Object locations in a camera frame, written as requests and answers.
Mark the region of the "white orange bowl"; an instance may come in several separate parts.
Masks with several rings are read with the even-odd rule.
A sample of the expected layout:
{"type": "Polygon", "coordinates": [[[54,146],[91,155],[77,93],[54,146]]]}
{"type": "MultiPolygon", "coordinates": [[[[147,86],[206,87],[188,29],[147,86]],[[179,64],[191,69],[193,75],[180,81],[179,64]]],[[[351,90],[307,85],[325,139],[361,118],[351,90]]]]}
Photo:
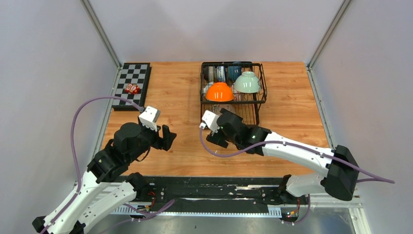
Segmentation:
{"type": "Polygon", "coordinates": [[[227,102],[234,99],[234,94],[226,83],[216,82],[209,88],[205,98],[209,101],[227,102]]]}

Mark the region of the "black wire dish rack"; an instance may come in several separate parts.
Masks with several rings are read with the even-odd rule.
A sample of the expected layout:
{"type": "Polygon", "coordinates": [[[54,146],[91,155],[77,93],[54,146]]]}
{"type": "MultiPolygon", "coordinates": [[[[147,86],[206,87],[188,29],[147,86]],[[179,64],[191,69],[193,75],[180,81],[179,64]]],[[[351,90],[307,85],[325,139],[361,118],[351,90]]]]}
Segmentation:
{"type": "Polygon", "coordinates": [[[260,123],[259,111],[262,104],[266,103],[267,100],[267,87],[265,74],[263,69],[263,64],[259,62],[252,61],[241,61],[242,72],[252,71],[259,78],[261,82],[261,90],[257,93],[247,94],[241,93],[234,89],[234,82],[228,79],[228,66],[234,61],[208,61],[201,64],[200,71],[200,85],[199,85],[199,100],[200,100],[200,117],[204,114],[206,110],[211,111],[212,106],[215,104],[231,104],[235,107],[238,116],[243,118],[243,123],[246,125],[258,125],[260,123]],[[234,99],[227,102],[215,102],[206,100],[205,95],[203,95],[203,86],[208,84],[202,77],[202,68],[206,63],[211,63],[215,68],[221,63],[225,64],[226,69],[226,84],[232,89],[234,94],[234,99]]]}

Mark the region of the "celadon green bowl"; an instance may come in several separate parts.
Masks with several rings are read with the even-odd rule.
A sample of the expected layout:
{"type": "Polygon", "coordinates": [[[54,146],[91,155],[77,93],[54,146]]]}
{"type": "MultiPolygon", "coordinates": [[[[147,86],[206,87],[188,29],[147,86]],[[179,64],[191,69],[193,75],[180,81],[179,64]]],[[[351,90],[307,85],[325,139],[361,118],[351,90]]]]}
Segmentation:
{"type": "Polygon", "coordinates": [[[257,93],[261,88],[262,86],[259,78],[252,71],[242,72],[234,82],[234,89],[241,93],[257,93]]]}

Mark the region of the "teal dashed pattern bowl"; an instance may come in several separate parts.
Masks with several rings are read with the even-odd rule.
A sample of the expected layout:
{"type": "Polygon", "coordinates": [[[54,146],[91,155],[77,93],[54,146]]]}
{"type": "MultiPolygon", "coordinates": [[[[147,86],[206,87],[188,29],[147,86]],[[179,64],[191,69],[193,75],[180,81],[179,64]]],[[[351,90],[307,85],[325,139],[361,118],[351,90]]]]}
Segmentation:
{"type": "Polygon", "coordinates": [[[205,84],[205,85],[203,86],[203,95],[206,95],[206,94],[207,94],[209,88],[210,88],[213,84],[214,84],[214,82],[211,81],[211,82],[209,82],[208,84],[205,84]]]}

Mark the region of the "white blue striped bowl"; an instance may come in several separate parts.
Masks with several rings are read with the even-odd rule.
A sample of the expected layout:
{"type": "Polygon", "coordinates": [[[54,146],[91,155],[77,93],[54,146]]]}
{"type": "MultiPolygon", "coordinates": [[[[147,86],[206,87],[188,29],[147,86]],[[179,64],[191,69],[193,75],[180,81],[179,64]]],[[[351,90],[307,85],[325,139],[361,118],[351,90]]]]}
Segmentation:
{"type": "Polygon", "coordinates": [[[221,65],[215,68],[215,76],[218,82],[226,83],[226,69],[224,63],[221,63],[221,65]]]}

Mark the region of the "beige interior bowl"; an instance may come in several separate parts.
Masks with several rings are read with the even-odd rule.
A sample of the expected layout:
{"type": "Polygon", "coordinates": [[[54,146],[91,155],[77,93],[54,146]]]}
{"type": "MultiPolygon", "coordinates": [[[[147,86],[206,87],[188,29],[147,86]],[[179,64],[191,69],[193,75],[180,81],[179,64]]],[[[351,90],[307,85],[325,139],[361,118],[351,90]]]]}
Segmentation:
{"type": "Polygon", "coordinates": [[[211,63],[206,63],[202,68],[202,77],[207,82],[215,81],[215,67],[211,63]]]}

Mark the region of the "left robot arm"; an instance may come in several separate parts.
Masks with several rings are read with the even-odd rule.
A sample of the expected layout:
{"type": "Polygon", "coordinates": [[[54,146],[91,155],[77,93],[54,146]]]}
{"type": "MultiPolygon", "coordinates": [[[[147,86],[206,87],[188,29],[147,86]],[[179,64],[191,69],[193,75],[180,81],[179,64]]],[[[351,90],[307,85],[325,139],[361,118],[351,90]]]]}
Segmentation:
{"type": "Polygon", "coordinates": [[[78,186],[65,200],[49,215],[34,219],[34,229],[39,234],[85,234],[115,208],[134,199],[146,200],[154,194],[149,183],[140,173],[132,173],[111,193],[93,202],[139,156],[151,148],[168,151],[176,137],[166,125],[152,130],[141,123],[123,124],[95,154],[78,186]]]}

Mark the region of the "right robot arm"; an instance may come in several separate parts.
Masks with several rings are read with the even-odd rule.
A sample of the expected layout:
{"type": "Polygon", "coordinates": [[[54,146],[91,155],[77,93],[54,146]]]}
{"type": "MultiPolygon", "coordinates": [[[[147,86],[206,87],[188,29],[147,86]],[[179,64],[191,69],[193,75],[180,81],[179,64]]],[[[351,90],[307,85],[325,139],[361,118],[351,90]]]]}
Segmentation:
{"type": "Polygon", "coordinates": [[[276,199],[282,203],[319,193],[342,201],[353,198],[358,164],[345,146],[322,148],[288,139],[260,126],[245,125],[240,116],[226,109],[219,115],[205,111],[200,128],[210,129],[208,142],[223,148],[232,143],[239,154],[273,156],[311,169],[311,174],[282,178],[276,190],[276,199]]]}

